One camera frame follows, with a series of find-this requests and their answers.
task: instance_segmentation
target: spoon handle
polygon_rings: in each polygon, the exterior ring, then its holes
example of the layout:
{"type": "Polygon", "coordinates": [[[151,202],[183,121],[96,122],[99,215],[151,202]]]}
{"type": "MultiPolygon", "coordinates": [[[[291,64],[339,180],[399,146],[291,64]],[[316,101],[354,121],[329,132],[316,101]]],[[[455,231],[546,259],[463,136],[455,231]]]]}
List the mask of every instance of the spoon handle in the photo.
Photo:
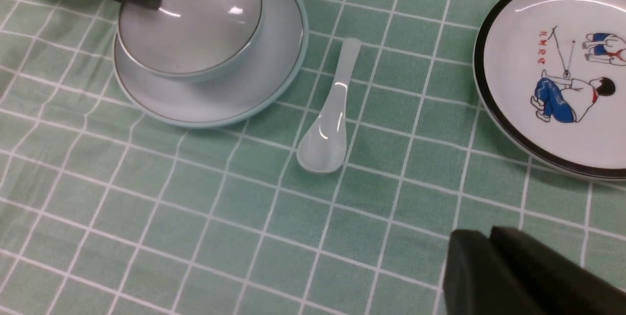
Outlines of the spoon handle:
{"type": "Polygon", "coordinates": [[[345,39],[341,46],[341,53],[339,56],[339,62],[337,64],[337,70],[335,71],[335,81],[333,85],[342,83],[347,86],[350,83],[354,66],[356,65],[356,59],[358,58],[358,52],[360,52],[361,41],[358,39],[345,39]]]}

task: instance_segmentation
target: cartoon illustration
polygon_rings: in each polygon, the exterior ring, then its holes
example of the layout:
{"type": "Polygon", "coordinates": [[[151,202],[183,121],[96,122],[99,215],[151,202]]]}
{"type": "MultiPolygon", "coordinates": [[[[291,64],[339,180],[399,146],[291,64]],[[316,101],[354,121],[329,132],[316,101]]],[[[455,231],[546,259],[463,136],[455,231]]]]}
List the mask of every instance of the cartoon illustration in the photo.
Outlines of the cartoon illustration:
{"type": "Polygon", "coordinates": [[[530,97],[531,105],[536,108],[539,119],[548,123],[554,118],[561,123],[577,123],[596,103],[599,96],[611,96],[615,93],[615,84],[608,77],[590,81],[549,76],[544,70],[541,80],[535,88],[535,95],[530,97]]]}
{"type": "Polygon", "coordinates": [[[626,66],[626,41],[615,34],[597,32],[586,36],[588,41],[582,44],[588,49],[585,59],[590,62],[606,63],[614,66],[626,66]]]}

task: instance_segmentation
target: white spoon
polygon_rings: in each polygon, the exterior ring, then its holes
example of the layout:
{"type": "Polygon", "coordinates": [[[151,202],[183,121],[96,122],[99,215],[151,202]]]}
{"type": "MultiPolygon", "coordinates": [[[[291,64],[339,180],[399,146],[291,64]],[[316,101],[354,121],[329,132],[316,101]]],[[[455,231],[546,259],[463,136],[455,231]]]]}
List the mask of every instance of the white spoon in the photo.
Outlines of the white spoon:
{"type": "Polygon", "coordinates": [[[300,141],[298,163],[309,172],[335,172],[346,158],[346,98],[360,45],[357,39],[344,40],[331,92],[322,112],[300,141]]]}

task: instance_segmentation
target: plate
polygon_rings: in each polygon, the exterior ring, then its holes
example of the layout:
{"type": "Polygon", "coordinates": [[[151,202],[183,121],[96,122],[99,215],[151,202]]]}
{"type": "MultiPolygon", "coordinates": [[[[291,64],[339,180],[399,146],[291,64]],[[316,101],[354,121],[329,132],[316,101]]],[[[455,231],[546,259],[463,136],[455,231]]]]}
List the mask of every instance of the plate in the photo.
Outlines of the plate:
{"type": "Polygon", "coordinates": [[[474,46],[488,113],[526,152],[626,179],[626,0],[501,0],[474,46]]]}
{"type": "Polygon", "coordinates": [[[137,107],[172,125],[212,128],[253,116],[289,87],[308,45],[302,0],[264,0],[264,9],[264,25],[246,61],[211,81],[181,83],[155,76],[132,61],[116,37],[114,65],[119,85],[137,107]]]}

